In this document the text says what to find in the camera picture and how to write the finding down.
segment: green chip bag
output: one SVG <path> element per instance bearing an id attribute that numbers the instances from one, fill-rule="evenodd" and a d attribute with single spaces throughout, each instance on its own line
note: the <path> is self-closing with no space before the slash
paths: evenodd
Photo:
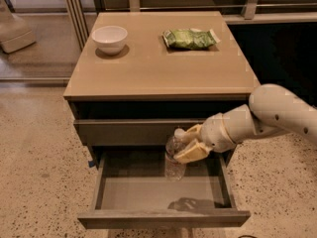
<path id="1" fill-rule="evenodd" d="M 193 51 L 206 50 L 220 42 L 212 30 L 208 32 L 198 29 L 166 30 L 162 33 L 162 36 L 168 48 Z"/>

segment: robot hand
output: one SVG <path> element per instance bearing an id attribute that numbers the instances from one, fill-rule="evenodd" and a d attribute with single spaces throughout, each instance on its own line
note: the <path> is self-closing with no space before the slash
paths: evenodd
<path id="1" fill-rule="evenodd" d="M 225 114 L 218 113 L 189 130 L 176 129 L 174 136 L 187 147 L 174 156 L 180 163 L 206 158 L 211 151 L 235 149 L 247 139 L 296 133 L 317 146 L 317 110 L 289 90 L 264 84 L 242 105 Z"/>

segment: open drawer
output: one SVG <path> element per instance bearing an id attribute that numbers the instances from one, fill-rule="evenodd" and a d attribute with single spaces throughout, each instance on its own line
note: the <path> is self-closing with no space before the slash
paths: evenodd
<path id="1" fill-rule="evenodd" d="M 188 164 L 180 181 L 164 176 L 164 149 L 104 151 L 91 209 L 78 215 L 87 229 L 233 227 L 238 210 L 222 155 Z"/>

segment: water bottle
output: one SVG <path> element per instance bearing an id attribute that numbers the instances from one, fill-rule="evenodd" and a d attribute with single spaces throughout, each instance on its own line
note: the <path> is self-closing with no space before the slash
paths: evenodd
<path id="1" fill-rule="evenodd" d="M 177 181 L 185 175 L 186 164 L 179 163 L 173 157 L 185 147 L 186 145 L 174 136 L 167 140 L 165 146 L 165 177 L 167 179 Z"/>

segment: white bowl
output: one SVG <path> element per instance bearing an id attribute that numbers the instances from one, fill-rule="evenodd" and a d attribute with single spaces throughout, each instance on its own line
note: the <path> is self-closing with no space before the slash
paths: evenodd
<path id="1" fill-rule="evenodd" d="M 126 45 L 128 32 L 118 26 L 107 26 L 92 32 L 92 40 L 97 48 L 108 55 L 118 54 Z"/>

